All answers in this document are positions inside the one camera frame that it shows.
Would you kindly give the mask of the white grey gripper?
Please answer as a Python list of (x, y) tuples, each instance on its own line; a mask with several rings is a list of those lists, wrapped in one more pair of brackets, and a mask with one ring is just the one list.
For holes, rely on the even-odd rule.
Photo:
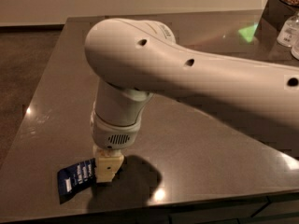
[(120, 149), (135, 141), (140, 127), (140, 105), (93, 103), (91, 133), (97, 145), (93, 147), (97, 183), (113, 180), (124, 161)]

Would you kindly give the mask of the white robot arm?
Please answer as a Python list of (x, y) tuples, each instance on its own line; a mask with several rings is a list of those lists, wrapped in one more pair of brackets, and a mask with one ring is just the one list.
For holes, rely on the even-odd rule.
[(186, 49), (158, 21), (108, 19), (85, 39), (99, 77), (91, 114), (95, 175), (111, 181), (136, 139), (146, 103), (158, 93), (275, 148), (297, 147), (297, 68)]

